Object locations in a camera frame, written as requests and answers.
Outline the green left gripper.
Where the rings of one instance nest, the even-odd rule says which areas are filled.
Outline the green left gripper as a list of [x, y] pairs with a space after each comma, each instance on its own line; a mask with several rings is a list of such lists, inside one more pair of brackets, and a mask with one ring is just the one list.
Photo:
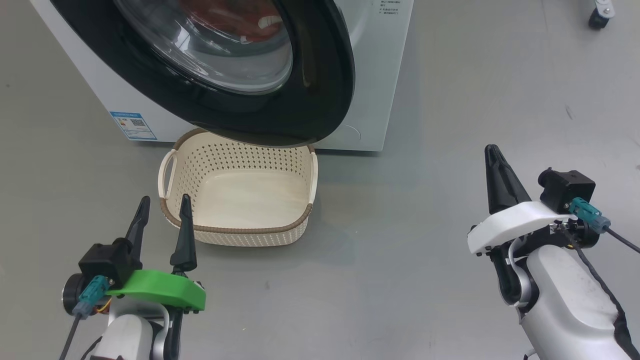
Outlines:
[[194, 215], [189, 194], [183, 194], [179, 210], [181, 220], [176, 248], [170, 257], [171, 273], [155, 269], [142, 269], [140, 260], [144, 229], [149, 220], [150, 196], [140, 200], [125, 238], [130, 242], [130, 264], [135, 271], [119, 289], [108, 289], [111, 297], [125, 296], [133, 299], [172, 306], [189, 312], [203, 312], [206, 308], [206, 291], [198, 282], [185, 277], [198, 267], [195, 246]]

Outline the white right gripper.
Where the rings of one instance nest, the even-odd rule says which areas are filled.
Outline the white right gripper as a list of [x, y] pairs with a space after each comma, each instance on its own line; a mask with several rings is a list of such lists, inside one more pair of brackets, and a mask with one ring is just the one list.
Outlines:
[[489, 214], [467, 234], [471, 254], [485, 253], [512, 240], [527, 236], [514, 256], [527, 256], [544, 245], [566, 247], [570, 242], [562, 233], [550, 230], [554, 221], [567, 221], [568, 214], [558, 214], [531, 198], [514, 169], [497, 145], [484, 148], [487, 207]]

